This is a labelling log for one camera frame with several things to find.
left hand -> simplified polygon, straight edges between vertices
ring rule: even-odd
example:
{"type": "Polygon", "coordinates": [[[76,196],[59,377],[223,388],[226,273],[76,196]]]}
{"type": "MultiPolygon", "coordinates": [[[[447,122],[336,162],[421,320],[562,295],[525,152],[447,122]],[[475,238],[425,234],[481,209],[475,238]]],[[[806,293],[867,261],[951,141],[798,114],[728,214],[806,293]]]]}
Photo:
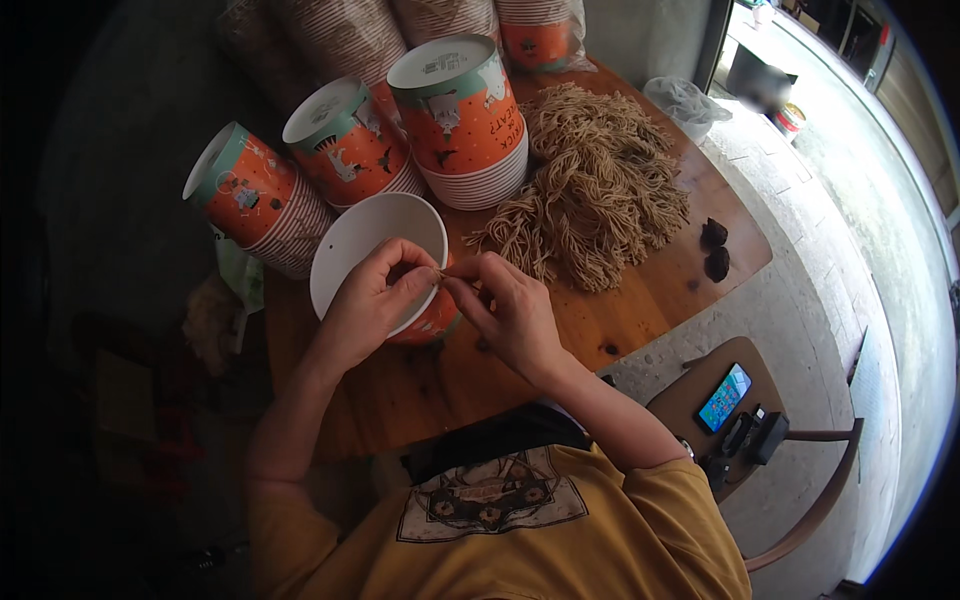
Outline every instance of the left hand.
{"type": "Polygon", "coordinates": [[[437,283],[437,261],[413,242],[383,240],[340,285],[326,311],[314,345],[340,372],[359,365],[387,339],[411,302],[437,283]],[[389,286],[391,269],[400,263],[415,268],[389,286]]]}

wooden table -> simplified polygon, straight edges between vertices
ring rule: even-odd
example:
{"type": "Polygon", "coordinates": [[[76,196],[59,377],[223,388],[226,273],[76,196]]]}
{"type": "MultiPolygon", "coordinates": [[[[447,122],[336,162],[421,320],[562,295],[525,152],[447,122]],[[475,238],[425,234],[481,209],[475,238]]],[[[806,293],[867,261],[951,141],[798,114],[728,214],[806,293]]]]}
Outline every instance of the wooden table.
{"type": "MultiPolygon", "coordinates": [[[[595,93],[620,91],[636,98],[676,140],[677,184],[690,191],[690,225],[642,265],[628,267],[616,290],[586,294],[568,281],[550,286],[564,347],[593,371],[655,340],[723,298],[770,262],[770,245],[723,177],[700,150],[638,91],[600,65],[598,73],[514,75],[519,101],[537,89],[575,82],[595,93]],[[699,236],[707,217],[730,231],[727,278],[704,275],[699,236]]],[[[494,210],[461,212],[430,199],[444,218],[454,258],[474,253],[461,235],[482,228],[494,210]]],[[[319,324],[307,281],[291,281],[267,270],[267,342],[274,388],[279,394],[319,324]]],[[[466,321],[445,348],[384,346],[346,374],[324,417],[314,460],[327,463],[431,438],[537,397],[537,391],[477,345],[466,321]]]]}

bundle of string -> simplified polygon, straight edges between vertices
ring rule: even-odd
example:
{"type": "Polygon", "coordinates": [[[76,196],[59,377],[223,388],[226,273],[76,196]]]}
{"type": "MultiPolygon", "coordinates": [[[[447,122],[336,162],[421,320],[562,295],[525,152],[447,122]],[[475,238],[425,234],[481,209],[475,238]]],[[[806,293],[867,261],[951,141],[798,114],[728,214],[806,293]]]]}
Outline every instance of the bundle of string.
{"type": "Polygon", "coordinates": [[[686,222],[687,192],[673,183],[673,140],[632,99],[576,84],[540,91],[521,107],[530,151],[545,161],[468,245],[494,247],[540,281],[567,269],[588,292],[618,287],[627,263],[663,248],[686,222]]]}

wooden chair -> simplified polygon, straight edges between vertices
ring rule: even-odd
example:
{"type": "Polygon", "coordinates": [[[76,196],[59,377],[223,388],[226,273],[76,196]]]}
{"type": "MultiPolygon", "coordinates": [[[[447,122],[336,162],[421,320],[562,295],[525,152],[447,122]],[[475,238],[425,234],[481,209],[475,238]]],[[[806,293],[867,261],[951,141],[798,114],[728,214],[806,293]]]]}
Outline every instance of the wooden chair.
{"type": "MultiPolygon", "coordinates": [[[[753,380],[750,391],[741,400],[739,408],[753,410],[759,403],[767,414],[786,412],[766,364],[753,342],[744,337],[733,338],[706,356],[684,363],[684,368],[689,371],[647,404],[647,409],[674,435],[684,438],[690,444],[698,461],[719,451],[721,443],[736,421],[734,417],[730,417],[716,434],[708,436],[693,420],[694,413],[713,394],[733,363],[738,363],[753,380]]],[[[850,431],[790,431],[787,434],[787,440],[799,442],[847,440],[847,449],[827,486],[800,521],[766,552],[753,558],[744,557],[748,572],[783,558],[804,543],[824,522],[850,476],[862,431],[863,419],[855,419],[850,431]]],[[[731,469],[727,474],[727,481],[730,483],[714,494],[717,503],[733,493],[756,467],[757,465],[749,463],[746,452],[738,452],[731,459],[731,469]]]]}

smartphone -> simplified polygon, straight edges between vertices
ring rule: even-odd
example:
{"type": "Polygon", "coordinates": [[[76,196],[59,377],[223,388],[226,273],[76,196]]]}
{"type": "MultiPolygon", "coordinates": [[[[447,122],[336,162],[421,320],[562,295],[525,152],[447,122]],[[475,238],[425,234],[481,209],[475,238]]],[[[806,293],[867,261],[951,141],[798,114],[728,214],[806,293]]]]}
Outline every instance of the smartphone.
{"type": "Polygon", "coordinates": [[[716,433],[723,426],[727,417],[733,414],[736,405],[747,394],[750,384],[750,377],[747,376],[740,365],[733,363],[730,372],[720,382],[720,387],[694,415],[694,420],[699,422],[709,433],[716,433]]]}

